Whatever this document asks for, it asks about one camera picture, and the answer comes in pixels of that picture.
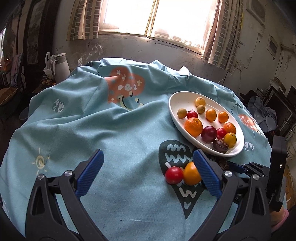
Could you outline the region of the yellow orange large fruit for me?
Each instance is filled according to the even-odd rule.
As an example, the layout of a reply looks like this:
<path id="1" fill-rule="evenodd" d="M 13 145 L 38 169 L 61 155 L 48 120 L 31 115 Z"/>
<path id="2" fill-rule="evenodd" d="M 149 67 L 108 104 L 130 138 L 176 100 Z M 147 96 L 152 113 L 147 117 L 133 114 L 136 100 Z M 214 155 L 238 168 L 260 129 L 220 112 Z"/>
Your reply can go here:
<path id="1" fill-rule="evenodd" d="M 230 132 L 224 136 L 223 141 L 228 145 L 228 148 L 231 149 L 236 145 L 237 138 L 234 133 Z"/>

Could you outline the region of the dark brown passion fruit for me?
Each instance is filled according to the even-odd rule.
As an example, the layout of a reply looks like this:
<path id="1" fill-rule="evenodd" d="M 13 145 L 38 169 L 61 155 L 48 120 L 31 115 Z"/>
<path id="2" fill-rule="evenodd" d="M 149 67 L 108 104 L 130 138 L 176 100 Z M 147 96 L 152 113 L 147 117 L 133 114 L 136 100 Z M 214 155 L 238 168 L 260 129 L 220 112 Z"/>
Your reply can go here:
<path id="1" fill-rule="evenodd" d="M 219 139 L 214 140 L 212 142 L 212 146 L 215 151 L 223 154 L 225 154 L 229 149 L 229 145 L 223 140 L 219 140 Z"/>

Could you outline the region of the orange mandarin plate right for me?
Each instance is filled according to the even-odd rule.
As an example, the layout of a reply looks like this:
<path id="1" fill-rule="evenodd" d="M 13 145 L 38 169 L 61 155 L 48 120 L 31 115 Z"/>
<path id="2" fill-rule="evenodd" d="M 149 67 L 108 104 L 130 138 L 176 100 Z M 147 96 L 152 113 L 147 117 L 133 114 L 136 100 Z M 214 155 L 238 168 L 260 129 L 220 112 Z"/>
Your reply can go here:
<path id="1" fill-rule="evenodd" d="M 236 127 L 234 126 L 233 123 L 225 123 L 223 126 L 224 130 L 226 131 L 226 133 L 234 133 L 236 134 Z"/>

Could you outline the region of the small red cherry tomato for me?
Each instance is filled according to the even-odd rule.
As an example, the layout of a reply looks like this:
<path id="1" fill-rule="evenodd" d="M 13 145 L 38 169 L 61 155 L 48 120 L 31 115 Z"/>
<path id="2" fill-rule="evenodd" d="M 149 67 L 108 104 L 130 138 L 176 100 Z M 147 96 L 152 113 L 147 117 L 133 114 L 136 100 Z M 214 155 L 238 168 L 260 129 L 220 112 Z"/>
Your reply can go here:
<path id="1" fill-rule="evenodd" d="M 224 128 L 217 129 L 217 139 L 219 139 L 219 140 L 223 139 L 226 134 L 227 134 L 227 132 Z"/>

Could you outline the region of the black monitor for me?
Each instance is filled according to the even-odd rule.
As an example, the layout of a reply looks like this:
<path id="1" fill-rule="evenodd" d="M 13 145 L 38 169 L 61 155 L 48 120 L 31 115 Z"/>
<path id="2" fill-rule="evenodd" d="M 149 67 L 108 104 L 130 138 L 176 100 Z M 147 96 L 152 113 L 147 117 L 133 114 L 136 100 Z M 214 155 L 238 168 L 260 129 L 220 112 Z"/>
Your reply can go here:
<path id="1" fill-rule="evenodd" d="M 295 110 L 285 97 L 271 90 L 264 101 L 264 106 L 275 111 L 277 126 L 281 136 L 286 137 L 295 127 Z"/>

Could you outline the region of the dark red plum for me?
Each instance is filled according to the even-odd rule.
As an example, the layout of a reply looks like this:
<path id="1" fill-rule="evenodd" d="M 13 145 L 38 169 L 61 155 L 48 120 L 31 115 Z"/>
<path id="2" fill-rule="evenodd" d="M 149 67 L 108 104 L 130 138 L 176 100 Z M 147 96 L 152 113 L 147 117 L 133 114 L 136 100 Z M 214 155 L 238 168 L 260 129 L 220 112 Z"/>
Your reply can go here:
<path id="1" fill-rule="evenodd" d="M 213 126 L 203 128 L 201 138 L 206 143 L 211 143 L 217 138 L 217 130 Z"/>

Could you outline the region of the orange tomato upper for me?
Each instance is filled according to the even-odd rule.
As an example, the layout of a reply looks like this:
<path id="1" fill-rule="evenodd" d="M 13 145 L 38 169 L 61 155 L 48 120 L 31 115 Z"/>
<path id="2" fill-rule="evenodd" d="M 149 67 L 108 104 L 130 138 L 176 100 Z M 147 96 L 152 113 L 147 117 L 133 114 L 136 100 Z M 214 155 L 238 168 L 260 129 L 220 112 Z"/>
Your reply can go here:
<path id="1" fill-rule="evenodd" d="M 189 186 L 194 186 L 202 181 L 202 177 L 194 162 L 189 162 L 184 169 L 184 182 Z"/>

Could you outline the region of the bumpy mandarin on plate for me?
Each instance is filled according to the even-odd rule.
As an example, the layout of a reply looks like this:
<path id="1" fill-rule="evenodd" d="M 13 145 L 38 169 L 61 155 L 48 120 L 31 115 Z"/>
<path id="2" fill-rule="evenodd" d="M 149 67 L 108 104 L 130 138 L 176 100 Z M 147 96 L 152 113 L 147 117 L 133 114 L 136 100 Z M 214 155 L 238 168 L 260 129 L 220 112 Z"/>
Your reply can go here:
<path id="1" fill-rule="evenodd" d="M 202 133 L 203 124 L 198 118 L 189 118 L 184 123 L 184 129 L 196 138 Z"/>

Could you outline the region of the red tomato left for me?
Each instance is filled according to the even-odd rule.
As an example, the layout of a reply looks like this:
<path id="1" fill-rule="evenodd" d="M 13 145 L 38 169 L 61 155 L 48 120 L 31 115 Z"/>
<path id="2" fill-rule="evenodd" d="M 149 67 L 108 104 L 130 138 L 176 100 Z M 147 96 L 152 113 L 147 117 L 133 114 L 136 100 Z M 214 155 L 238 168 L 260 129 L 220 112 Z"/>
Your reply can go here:
<path id="1" fill-rule="evenodd" d="M 168 168 L 165 173 L 165 180 L 168 184 L 175 185 L 184 179 L 183 170 L 179 167 L 173 166 Z"/>

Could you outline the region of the right checkered curtain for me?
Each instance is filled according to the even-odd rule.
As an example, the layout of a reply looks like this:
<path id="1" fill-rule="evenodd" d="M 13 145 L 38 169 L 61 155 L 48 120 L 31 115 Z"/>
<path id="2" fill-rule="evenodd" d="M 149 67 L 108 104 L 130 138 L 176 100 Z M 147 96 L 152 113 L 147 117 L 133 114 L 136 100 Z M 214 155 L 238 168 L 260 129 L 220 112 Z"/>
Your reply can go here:
<path id="1" fill-rule="evenodd" d="M 238 50 L 243 22 L 243 0 L 217 1 L 214 20 L 202 58 L 231 72 Z"/>

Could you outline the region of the light blue patterned tablecloth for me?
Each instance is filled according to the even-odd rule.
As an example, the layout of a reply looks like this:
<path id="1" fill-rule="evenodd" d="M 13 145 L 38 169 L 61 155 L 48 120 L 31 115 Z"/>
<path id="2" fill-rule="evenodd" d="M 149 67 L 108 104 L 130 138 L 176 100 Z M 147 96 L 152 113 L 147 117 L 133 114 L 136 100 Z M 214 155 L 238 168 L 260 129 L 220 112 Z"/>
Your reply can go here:
<path id="1" fill-rule="evenodd" d="M 234 92 L 159 61 L 92 61 L 34 96 L 28 120 L 11 137 L 1 165 L 4 211 L 20 233 L 39 174 L 62 175 L 96 149 L 104 164 L 81 202 L 109 240 L 188 240 L 215 197 L 199 185 L 168 185 L 168 166 L 184 167 L 195 147 L 175 127 L 169 98 L 192 91 L 238 121 L 242 152 L 232 161 L 269 166 L 271 146 Z"/>

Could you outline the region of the white kettle jug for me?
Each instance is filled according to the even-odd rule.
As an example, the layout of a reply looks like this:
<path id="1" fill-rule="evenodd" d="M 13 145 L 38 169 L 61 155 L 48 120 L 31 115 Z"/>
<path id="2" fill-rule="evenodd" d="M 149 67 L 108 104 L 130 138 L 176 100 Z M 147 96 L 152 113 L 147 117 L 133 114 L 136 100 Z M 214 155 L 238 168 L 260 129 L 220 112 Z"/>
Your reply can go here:
<path id="1" fill-rule="evenodd" d="M 70 69 L 66 59 L 66 53 L 60 53 L 54 56 L 51 70 L 57 84 L 68 78 Z"/>

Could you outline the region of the white plastic bag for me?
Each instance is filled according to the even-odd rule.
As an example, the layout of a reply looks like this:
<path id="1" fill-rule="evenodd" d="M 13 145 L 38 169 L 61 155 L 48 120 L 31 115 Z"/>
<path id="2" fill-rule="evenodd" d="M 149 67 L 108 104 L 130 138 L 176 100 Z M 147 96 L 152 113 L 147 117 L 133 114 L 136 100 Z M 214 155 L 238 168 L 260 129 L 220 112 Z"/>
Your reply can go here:
<path id="1" fill-rule="evenodd" d="M 53 55 L 51 56 L 49 52 L 46 53 L 45 56 L 45 68 L 44 68 L 44 73 L 49 79 L 54 79 L 54 70 L 53 70 L 53 65 L 55 63 L 56 56 Z"/>

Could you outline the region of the bright window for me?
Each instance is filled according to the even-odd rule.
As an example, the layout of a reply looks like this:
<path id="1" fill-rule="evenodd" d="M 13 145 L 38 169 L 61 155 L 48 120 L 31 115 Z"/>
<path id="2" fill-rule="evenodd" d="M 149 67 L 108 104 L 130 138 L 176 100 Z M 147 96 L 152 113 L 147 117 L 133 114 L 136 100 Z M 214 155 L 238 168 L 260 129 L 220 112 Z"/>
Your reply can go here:
<path id="1" fill-rule="evenodd" d="M 157 39 L 203 54 L 218 1 L 103 1 L 99 31 Z"/>

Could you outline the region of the left checkered curtain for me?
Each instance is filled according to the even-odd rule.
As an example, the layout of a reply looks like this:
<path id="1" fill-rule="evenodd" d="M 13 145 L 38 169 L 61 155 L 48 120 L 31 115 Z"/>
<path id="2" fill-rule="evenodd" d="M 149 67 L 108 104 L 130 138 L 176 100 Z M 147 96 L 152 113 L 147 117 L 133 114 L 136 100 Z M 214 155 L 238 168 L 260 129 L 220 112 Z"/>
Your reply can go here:
<path id="1" fill-rule="evenodd" d="M 71 11 L 67 41 L 97 39 L 101 0 L 76 0 Z"/>

